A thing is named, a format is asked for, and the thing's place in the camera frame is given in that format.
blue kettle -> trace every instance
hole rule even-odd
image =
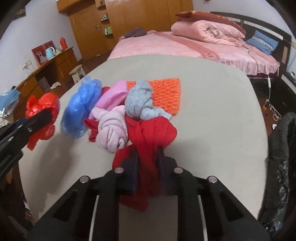
[[[54,57],[55,49],[53,47],[49,47],[48,49],[45,50],[45,54],[47,59],[51,59]]]

red picture frame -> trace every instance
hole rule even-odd
[[[40,45],[34,49],[32,49],[32,53],[38,63],[38,65],[42,65],[47,61],[47,57],[45,54],[45,49],[43,45]]]
[[[39,66],[44,64],[47,61],[45,50],[48,49],[49,47],[53,47],[56,50],[56,47],[55,47],[54,42],[52,40],[32,49],[32,53],[33,53]]]
[[[43,44],[42,46],[44,47],[45,50],[48,49],[49,47],[53,47],[56,50],[56,47],[55,47],[54,42],[52,40]]]

folded quilt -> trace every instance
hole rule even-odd
[[[174,35],[204,41],[212,44],[223,44],[241,47],[245,36],[227,24],[199,20],[195,22],[178,21],[171,27]]]
[[[178,16],[178,21],[198,21],[198,20],[208,20],[216,23],[223,23],[235,27],[238,29],[243,35],[246,35],[246,31],[239,26],[235,21],[232,21],[224,16],[209,13],[209,12],[197,12],[197,11],[188,11],[181,12],[176,14]]]

wall outlet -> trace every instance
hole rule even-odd
[[[25,69],[25,68],[29,67],[30,65],[32,65],[32,61],[28,60],[22,65],[22,69]]]

blue pillow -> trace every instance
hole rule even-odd
[[[246,43],[256,47],[267,55],[271,55],[279,44],[277,41],[271,39],[258,30],[255,31],[253,37],[251,39],[248,39]]]

